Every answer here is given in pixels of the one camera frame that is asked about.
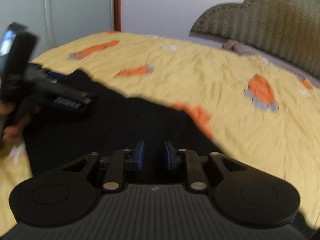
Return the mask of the person's left hand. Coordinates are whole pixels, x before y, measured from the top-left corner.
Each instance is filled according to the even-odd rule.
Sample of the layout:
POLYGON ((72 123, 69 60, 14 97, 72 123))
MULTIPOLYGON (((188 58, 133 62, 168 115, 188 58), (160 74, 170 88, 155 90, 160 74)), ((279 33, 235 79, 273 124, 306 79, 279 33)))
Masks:
POLYGON ((4 142, 12 141, 22 135, 23 129, 31 120, 31 116, 39 111, 37 103, 31 100, 22 102, 17 111, 15 111, 15 108, 16 106, 12 102, 1 100, 1 116, 7 117, 5 127, 1 132, 1 140, 4 142))

